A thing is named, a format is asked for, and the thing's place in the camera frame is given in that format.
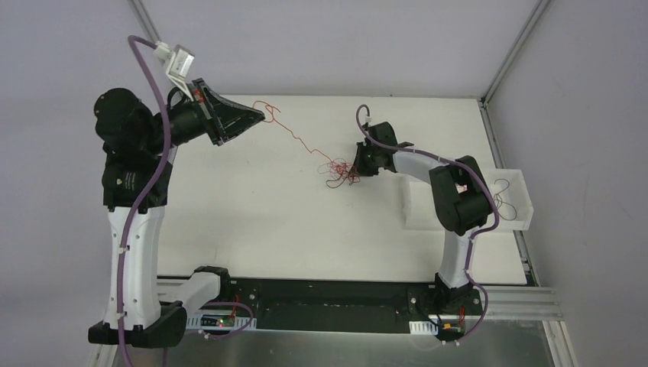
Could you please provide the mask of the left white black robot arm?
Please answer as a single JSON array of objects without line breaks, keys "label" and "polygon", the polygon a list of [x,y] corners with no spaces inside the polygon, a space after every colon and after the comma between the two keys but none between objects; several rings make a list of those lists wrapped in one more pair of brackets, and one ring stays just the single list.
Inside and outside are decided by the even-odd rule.
[{"label": "left white black robot arm", "polygon": [[158,245],[178,146],[207,136],[217,146],[264,121],[264,113],[226,99],[201,79],[173,88],[158,113],[129,89],[103,93],[94,105],[106,155],[103,203],[112,234],[109,304],[90,327],[93,344],[162,349],[177,346],[191,314],[233,298],[226,268],[201,266],[170,295],[157,292]]}]

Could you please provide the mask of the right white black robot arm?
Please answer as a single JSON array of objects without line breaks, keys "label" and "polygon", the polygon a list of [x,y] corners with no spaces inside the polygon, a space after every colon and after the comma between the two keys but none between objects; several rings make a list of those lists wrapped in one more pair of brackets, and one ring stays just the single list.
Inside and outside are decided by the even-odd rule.
[{"label": "right white black robot arm", "polygon": [[428,184],[433,209],[444,229],[444,248],[435,275],[432,308],[453,313],[472,292],[471,256],[477,235],[490,231],[486,225],[495,205],[477,161],[469,155],[450,160],[398,143],[388,122],[360,124],[364,141],[357,144],[354,162],[360,177],[372,177],[381,169],[407,175]]}]

